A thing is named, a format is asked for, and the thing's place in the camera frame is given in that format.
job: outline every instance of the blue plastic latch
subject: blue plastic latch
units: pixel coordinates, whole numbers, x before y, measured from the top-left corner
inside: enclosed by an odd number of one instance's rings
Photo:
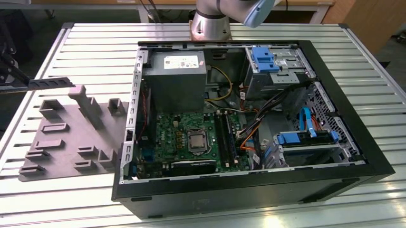
[[[331,131],[330,134],[331,134],[331,137],[332,137],[334,142],[336,143],[338,140],[339,140],[339,136],[338,136],[336,131]]]
[[[258,72],[279,72],[279,66],[274,61],[274,54],[268,51],[267,47],[254,47],[252,51],[252,60],[258,66]]]
[[[284,139],[283,139],[282,135],[278,135],[276,139],[278,139],[279,145],[284,144]]]
[[[299,143],[300,139],[298,133],[283,133],[282,134],[286,143]]]
[[[267,150],[266,150],[266,155],[264,155],[264,158],[268,156],[268,154],[271,153],[271,150],[272,150],[272,147],[268,147]]]
[[[300,139],[298,136],[298,133],[282,133],[276,136],[279,145],[283,145],[286,143],[299,143]]]

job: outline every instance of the wire bundle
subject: wire bundle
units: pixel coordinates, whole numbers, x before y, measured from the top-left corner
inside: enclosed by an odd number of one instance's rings
[[[247,135],[243,143],[240,144],[240,149],[242,150],[252,150],[252,151],[256,151],[254,148],[251,147],[246,147],[246,143],[248,141],[248,139],[254,136],[258,128],[259,128],[259,124],[267,114],[267,112],[275,107],[278,106],[283,99],[286,98],[287,94],[290,93],[290,91],[295,90],[296,88],[300,88],[300,87],[306,87],[308,86],[310,84],[312,83],[312,81],[306,81],[306,82],[302,82],[299,84],[295,84],[295,85],[290,85],[287,88],[284,88],[279,93],[276,93],[268,100],[267,102],[263,104],[263,106],[260,107],[260,109],[258,110],[256,112],[256,115],[255,115],[255,118],[254,118],[254,122],[251,123],[251,125],[248,125],[239,133],[239,135],[244,134],[246,132],[250,132],[250,134]]]

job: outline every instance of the white table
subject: white table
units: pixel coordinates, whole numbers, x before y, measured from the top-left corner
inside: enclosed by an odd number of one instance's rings
[[[308,39],[396,174],[324,203],[140,221],[111,202],[113,174],[34,182],[16,178],[44,99],[73,101],[68,89],[28,92],[0,141],[0,226],[372,227],[406,226],[406,95],[350,30],[336,25],[231,25],[233,40]],[[99,103],[129,100],[137,41],[187,40],[187,24],[75,24],[61,29],[36,78],[68,76]]]

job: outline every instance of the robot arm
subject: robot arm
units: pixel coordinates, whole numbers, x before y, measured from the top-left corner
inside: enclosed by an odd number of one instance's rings
[[[266,20],[280,0],[197,0],[191,25],[193,40],[229,38],[228,17],[255,28]]]

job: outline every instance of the perforated metal panel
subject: perforated metal panel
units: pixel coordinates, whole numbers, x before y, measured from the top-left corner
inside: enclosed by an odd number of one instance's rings
[[[299,120],[296,114],[300,112],[302,107],[307,107],[311,113],[315,115],[316,120],[320,122],[323,129],[331,129],[336,131],[340,136],[340,143],[344,144],[344,148],[351,154],[343,154],[343,158],[347,159],[351,155],[358,154],[358,148],[354,144],[354,140],[347,132],[347,129],[343,124],[343,120],[338,116],[328,115],[336,112],[331,100],[327,97],[326,91],[319,82],[315,82],[315,85],[308,88],[303,88],[298,94],[292,94],[288,97],[286,106],[290,106],[290,103],[295,103],[295,108],[290,111],[288,119],[291,121],[294,130],[299,130]]]

